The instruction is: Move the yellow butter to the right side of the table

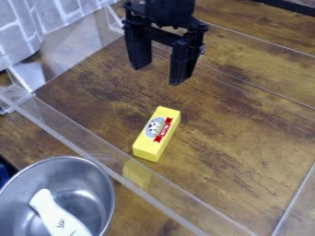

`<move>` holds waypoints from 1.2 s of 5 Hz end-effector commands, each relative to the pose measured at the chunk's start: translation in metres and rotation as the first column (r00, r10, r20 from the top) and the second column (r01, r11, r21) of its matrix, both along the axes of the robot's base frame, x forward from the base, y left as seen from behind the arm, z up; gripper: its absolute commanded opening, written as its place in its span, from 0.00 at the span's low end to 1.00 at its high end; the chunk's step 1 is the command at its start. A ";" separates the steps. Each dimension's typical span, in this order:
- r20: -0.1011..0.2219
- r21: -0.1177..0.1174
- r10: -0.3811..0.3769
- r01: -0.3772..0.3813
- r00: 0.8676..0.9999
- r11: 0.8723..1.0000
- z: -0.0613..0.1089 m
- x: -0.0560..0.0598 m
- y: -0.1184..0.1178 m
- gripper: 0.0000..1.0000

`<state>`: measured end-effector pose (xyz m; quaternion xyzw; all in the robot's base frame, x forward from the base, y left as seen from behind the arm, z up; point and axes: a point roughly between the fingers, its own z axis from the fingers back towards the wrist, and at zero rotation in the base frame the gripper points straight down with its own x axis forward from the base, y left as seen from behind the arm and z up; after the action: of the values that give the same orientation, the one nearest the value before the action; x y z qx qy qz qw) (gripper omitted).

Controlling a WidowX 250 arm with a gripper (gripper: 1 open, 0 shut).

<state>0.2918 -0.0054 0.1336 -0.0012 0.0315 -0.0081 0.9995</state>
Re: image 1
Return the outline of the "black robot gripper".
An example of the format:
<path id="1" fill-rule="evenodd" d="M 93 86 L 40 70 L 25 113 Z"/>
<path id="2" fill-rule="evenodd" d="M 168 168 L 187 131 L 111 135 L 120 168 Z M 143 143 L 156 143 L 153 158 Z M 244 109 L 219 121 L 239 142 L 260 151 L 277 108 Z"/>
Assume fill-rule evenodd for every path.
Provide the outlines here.
<path id="1" fill-rule="evenodd" d="M 203 41 L 208 25 L 193 17 L 196 0 L 127 0 L 124 40 L 129 62 L 135 70 L 145 67 L 152 60 L 151 39 L 144 30 L 161 33 L 163 27 L 185 29 L 184 38 Z M 172 44 L 169 84 L 179 85 L 195 71 L 197 58 L 204 53 L 204 44 L 177 40 Z"/>

